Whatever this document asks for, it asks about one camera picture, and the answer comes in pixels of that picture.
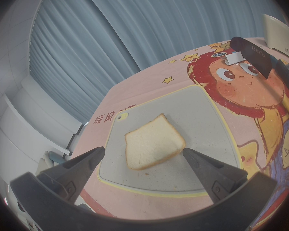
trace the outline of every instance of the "cutting board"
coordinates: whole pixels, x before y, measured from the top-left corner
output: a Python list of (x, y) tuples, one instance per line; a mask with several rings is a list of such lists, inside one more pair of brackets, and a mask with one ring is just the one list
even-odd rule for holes
[(129, 169), (124, 135), (164, 113), (184, 137), (186, 147), (241, 167), (233, 136), (203, 87), (193, 85), (120, 112), (114, 119), (98, 178), (114, 187), (141, 194), (187, 197), (205, 194), (182, 153), (145, 170)]

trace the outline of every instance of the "bread slice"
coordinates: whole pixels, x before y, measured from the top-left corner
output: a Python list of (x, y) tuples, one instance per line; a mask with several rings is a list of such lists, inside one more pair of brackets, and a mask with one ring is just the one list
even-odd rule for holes
[(126, 162), (130, 169), (143, 170), (179, 154), (185, 140), (164, 114), (125, 134)]

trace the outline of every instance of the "sticker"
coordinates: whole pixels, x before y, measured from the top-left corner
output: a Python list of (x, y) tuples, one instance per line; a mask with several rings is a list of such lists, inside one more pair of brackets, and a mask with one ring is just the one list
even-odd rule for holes
[(224, 55), (227, 55), (227, 52), (215, 53), (211, 57), (221, 57), (221, 56), (224, 56)]

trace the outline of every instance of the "blue curtain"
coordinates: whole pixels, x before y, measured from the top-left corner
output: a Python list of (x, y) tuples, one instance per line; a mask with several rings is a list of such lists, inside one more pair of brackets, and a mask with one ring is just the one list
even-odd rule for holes
[(30, 45), (30, 74), (82, 123), (109, 89), (169, 57), (240, 37), (263, 37), (272, 0), (44, 0)]

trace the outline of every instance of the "cartoon face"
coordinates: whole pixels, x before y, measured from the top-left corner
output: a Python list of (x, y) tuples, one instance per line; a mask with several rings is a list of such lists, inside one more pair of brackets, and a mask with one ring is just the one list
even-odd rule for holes
[(251, 108), (271, 107), (281, 102), (284, 84), (274, 70), (265, 79), (248, 61), (230, 66), (225, 62), (218, 59), (209, 67), (217, 81), (217, 91), (224, 98)]

